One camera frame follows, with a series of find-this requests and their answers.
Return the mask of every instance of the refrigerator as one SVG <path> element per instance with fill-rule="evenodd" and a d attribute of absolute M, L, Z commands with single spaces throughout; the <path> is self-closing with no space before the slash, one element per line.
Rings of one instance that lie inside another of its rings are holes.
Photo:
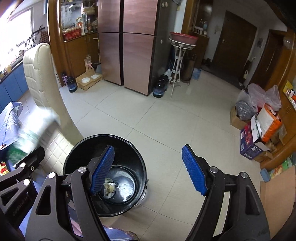
<path fill-rule="evenodd" d="M 148 95 L 166 71 L 177 4 L 173 0 L 99 0 L 104 79 Z"/>

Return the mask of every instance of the chair backrest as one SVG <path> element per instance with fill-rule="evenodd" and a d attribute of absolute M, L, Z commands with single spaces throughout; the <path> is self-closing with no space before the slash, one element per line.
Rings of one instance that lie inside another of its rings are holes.
<path fill-rule="evenodd" d="M 55 78 L 50 45 L 40 43 L 23 58 L 26 81 L 37 106 L 52 108 L 60 117 L 61 133 L 73 145 L 83 139 L 64 104 Z"/>

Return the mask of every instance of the white bowl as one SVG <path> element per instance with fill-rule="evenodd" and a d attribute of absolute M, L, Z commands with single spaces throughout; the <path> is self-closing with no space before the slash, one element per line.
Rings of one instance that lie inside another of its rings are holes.
<path fill-rule="evenodd" d="M 85 84 L 85 83 L 88 83 L 90 80 L 91 80 L 90 78 L 85 77 L 81 80 L 81 82 Z"/>

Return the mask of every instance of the copper refrigerator door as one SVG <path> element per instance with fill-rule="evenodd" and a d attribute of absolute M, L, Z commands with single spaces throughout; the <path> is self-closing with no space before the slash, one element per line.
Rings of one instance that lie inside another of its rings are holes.
<path fill-rule="evenodd" d="M 99 0 L 98 32 L 119 32 L 120 0 Z"/>
<path fill-rule="evenodd" d="M 148 94 L 152 35 L 123 34 L 123 76 L 126 88 Z"/>
<path fill-rule="evenodd" d="M 119 33 L 99 34 L 103 78 L 121 85 L 119 63 Z"/>
<path fill-rule="evenodd" d="M 158 0 L 124 0 L 123 32 L 154 35 Z"/>

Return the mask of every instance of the doorway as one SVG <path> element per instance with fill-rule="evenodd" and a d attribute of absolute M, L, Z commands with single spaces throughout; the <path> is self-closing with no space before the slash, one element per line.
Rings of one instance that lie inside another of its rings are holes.
<path fill-rule="evenodd" d="M 251 51 L 257 27 L 226 11 L 220 39 L 214 54 L 215 68 L 239 78 Z"/>
<path fill-rule="evenodd" d="M 257 84 L 262 89 L 265 88 L 280 58 L 286 34 L 287 32 L 269 30 L 262 57 L 250 83 Z"/>

